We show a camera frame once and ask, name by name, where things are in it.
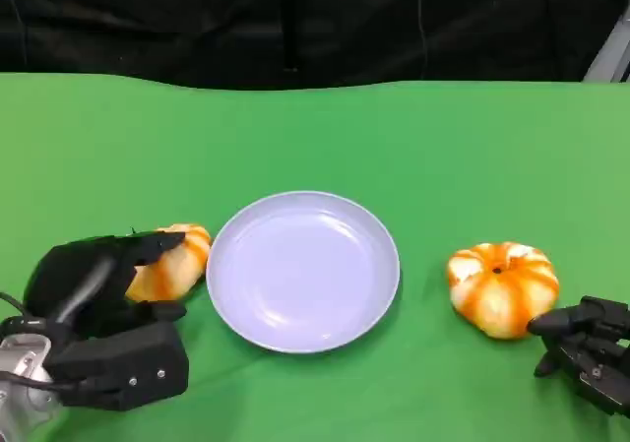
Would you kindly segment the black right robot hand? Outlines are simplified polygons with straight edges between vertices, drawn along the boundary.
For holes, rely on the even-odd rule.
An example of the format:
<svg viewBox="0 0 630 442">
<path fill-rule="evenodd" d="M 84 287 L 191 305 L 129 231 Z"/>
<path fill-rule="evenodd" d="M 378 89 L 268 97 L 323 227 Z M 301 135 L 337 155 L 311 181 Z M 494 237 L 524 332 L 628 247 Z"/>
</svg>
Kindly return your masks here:
<svg viewBox="0 0 630 442">
<path fill-rule="evenodd" d="M 545 353 L 534 376 L 563 371 L 577 393 L 598 409 L 629 415 L 629 305 L 584 296 L 574 306 L 552 309 L 527 326 Z"/>
</svg>

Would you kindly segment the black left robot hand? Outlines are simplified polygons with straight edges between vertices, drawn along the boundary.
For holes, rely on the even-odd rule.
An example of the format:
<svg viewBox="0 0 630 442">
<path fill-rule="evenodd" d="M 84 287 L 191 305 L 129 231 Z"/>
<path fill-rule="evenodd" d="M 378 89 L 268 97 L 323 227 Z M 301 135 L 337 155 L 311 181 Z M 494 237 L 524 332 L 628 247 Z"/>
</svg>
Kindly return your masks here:
<svg viewBox="0 0 630 442">
<path fill-rule="evenodd" d="M 103 259 L 112 263 L 102 287 L 71 320 L 82 339 L 105 338 L 154 322 L 175 322 L 186 315 L 174 297 L 134 303 L 125 293 L 138 268 L 158 261 L 183 243 L 182 232 L 140 232 L 126 236 L 91 237 L 57 245 L 35 266 L 23 303 L 32 316 L 54 320 L 63 304 L 87 280 Z"/>
</svg>

